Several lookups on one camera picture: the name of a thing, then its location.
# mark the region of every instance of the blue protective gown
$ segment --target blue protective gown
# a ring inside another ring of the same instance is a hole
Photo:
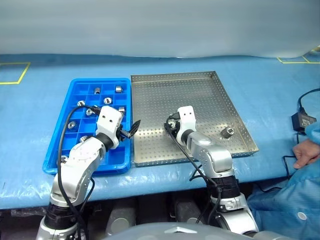
[[[305,129],[320,145],[320,122]],[[282,189],[264,193],[258,189],[248,205],[260,231],[273,231],[300,240],[320,240],[320,160],[297,170]]]

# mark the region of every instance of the blue compartment tray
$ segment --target blue compartment tray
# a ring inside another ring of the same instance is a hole
[[[116,87],[122,88],[122,93],[116,93]],[[94,94],[95,88],[100,93]],[[104,104],[105,98],[112,98],[108,106],[115,109],[124,107],[125,114],[121,124],[123,129],[130,130],[131,126],[131,82],[128,78],[79,78],[74,79],[66,94],[59,118],[57,120],[51,142],[46,153],[42,169],[47,174],[57,173],[58,145],[62,128],[70,111],[77,106],[78,101],[85,101],[88,106]],[[62,144],[62,155],[69,156],[74,145],[80,142],[82,136],[94,136],[97,130],[98,116],[86,115],[85,108],[78,109],[71,116],[70,122],[76,122],[76,131],[66,130]],[[94,175],[121,174],[131,166],[131,141],[120,142],[116,149],[109,150],[101,161]]]

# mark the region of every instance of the electrical cord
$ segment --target electrical cord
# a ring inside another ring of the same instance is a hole
[[[298,99],[298,111],[299,111],[300,113],[303,113],[303,114],[308,115],[308,114],[306,113],[304,107],[302,106],[301,99],[302,99],[305,95],[308,95],[308,94],[314,93],[314,92],[318,92],[318,91],[320,91],[320,88],[315,88],[315,89],[312,89],[312,90],[310,90],[310,91],[307,91],[306,93],[302,94],[302,95],[299,97],[299,99]]]
[[[182,153],[185,155],[185,157],[189,160],[189,162],[191,162],[191,164],[194,166],[194,168],[197,170],[197,172],[200,174],[200,176],[203,178],[203,180],[206,183],[207,188],[209,188],[209,183],[211,183],[217,190],[218,192],[218,196],[217,196],[217,201],[214,205],[214,212],[217,210],[218,205],[220,204],[220,200],[221,200],[221,192],[222,189],[218,186],[218,184],[212,180],[210,177],[207,177],[206,175],[204,175],[202,173],[202,171],[199,169],[199,167],[196,165],[196,163],[192,160],[191,157],[189,157],[188,153],[186,152],[186,150],[183,149],[183,147],[178,143],[177,139],[175,138],[175,136],[173,136],[171,130],[170,130],[170,125],[168,124],[168,120],[169,118],[167,118],[166,123],[164,124],[165,130],[166,132],[170,135],[170,137],[172,138],[173,142],[178,146],[178,148],[182,151]]]
[[[194,170],[192,176],[191,176],[190,179],[189,179],[190,182],[191,182],[193,179],[201,178],[200,175],[197,175],[197,176],[196,176],[196,173],[197,173],[197,170]]]
[[[218,199],[217,199],[217,203],[220,203],[220,200],[221,200],[221,194],[218,195]],[[207,220],[207,224],[210,225],[210,221],[212,219],[212,216],[214,214],[216,214],[216,211],[217,211],[217,208],[218,208],[218,204],[215,204],[214,207],[212,208],[211,212],[209,213],[209,216],[208,216],[208,220]]]
[[[290,173],[289,173],[289,168],[288,168],[288,164],[287,164],[287,160],[286,158],[296,158],[296,156],[289,156],[289,155],[284,155],[282,157],[282,160],[284,162],[284,167],[285,167],[285,171],[286,171],[286,177],[288,178],[288,180],[291,178]]]
[[[95,185],[96,185],[96,182],[95,182],[95,180],[94,180],[92,177],[90,178],[90,180],[91,180],[91,182],[92,182],[92,187],[91,187],[88,195],[85,197],[85,199],[84,199],[84,201],[83,201],[83,203],[82,203],[82,205],[81,205],[81,208],[80,208],[80,213],[81,213],[81,214],[84,212],[85,205],[86,205],[86,203],[88,202],[88,200],[89,200],[92,192],[94,191]]]
[[[296,143],[300,143],[299,135],[306,135],[304,131],[297,131],[296,132]]]
[[[207,211],[207,209],[208,209],[209,206],[210,206],[210,201],[211,201],[210,191],[209,191],[208,188],[207,188],[206,190],[207,190],[207,193],[208,193],[208,201],[206,202],[206,205],[205,205],[203,211],[200,213],[200,215],[199,215],[198,218],[196,219],[196,222],[195,222],[196,224],[198,224],[198,223],[200,222],[200,219],[203,217],[203,215],[205,214],[205,212]]]
[[[258,186],[258,188],[261,190],[261,192],[264,192],[264,193],[269,193],[275,189],[282,189],[281,187],[275,186],[275,187],[272,187],[268,190],[263,190],[262,187],[258,183],[255,183],[255,184]]]
[[[95,113],[100,110],[100,108],[94,107],[94,106],[87,106],[87,105],[76,106],[74,109],[71,110],[71,112],[66,117],[64,126],[62,128],[61,136],[60,136],[59,146],[58,146],[57,178],[58,178],[58,186],[59,186],[60,192],[61,192],[64,200],[66,201],[67,205],[70,207],[73,214],[76,216],[76,219],[78,221],[78,225],[82,226],[83,231],[84,231],[84,235],[85,235],[85,239],[89,240],[89,232],[87,229],[87,225],[86,225],[84,219],[82,218],[81,213],[76,209],[75,206],[73,206],[70,199],[68,198],[68,195],[64,189],[64,186],[62,184],[62,179],[61,179],[61,155],[62,155],[62,145],[63,145],[63,141],[64,141],[64,136],[65,136],[66,129],[67,129],[67,126],[68,126],[68,123],[69,123],[71,116],[73,115],[73,113],[76,110],[81,109],[81,108],[92,109]],[[81,238],[80,227],[78,227],[78,238]]]

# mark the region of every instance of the blue sleeve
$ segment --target blue sleeve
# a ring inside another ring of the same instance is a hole
[[[305,128],[305,134],[315,144],[320,145],[320,121],[316,121]]]

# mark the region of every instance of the stainless steel tray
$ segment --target stainless steel tray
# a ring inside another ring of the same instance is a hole
[[[164,122],[179,107],[193,106],[196,129],[225,146],[233,157],[259,151],[215,71],[132,75],[133,121],[141,120],[134,136],[134,162],[149,166],[185,162],[166,134]],[[234,135],[221,131],[230,126]]]

